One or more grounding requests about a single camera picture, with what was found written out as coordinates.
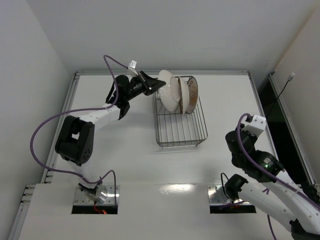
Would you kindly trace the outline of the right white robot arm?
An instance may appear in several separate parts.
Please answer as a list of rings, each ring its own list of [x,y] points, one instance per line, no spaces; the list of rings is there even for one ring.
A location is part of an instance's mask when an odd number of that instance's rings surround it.
[[[261,130],[237,127],[225,140],[232,164],[270,193],[263,193],[245,177],[234,174],[224,184],[227,197],[253,204],[280,223],[295,240],[318,240],[320,206],[300,190],[272,154],[255,148],[260,133]]]

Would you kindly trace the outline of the orange sunburst plate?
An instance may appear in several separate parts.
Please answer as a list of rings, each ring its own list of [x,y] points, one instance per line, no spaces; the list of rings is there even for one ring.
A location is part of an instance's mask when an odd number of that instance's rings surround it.
[[[195,77],[190,77],[187,81],[189,92],[189,105],[186,109],[187,114],[192,114],[197,106],[199,96],[199,86]]]

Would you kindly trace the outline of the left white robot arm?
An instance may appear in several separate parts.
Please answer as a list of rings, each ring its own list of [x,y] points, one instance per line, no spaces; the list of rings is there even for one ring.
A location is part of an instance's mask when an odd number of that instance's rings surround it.
[[[105,190],[102,177],[90,164],[95,133],[107,124],[122,119],[130,109],[130,100],[140,94],[150,96],[165,85],[165,81],[152,78],[143,71],[132,78],[119,75],[113,79],[101,109],[81,116],[69,115],[64,119],[55,152],[80,175],[80,190],[92,201],[99,202]]]

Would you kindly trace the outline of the brown-rimmed flower plate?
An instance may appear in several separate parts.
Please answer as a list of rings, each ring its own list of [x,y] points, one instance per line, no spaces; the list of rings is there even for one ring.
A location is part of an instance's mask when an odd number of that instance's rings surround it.
[[[170,93],[178,103],[180,114],[184,115],[190,104],[190,95],[187,83],[181,77],[170,78]]]
[[[175,111],[181,96],[178,79],[171,72],[163,69],[159,72],[158,80],[166,83],[158,90],[162,104],[169,112]]]

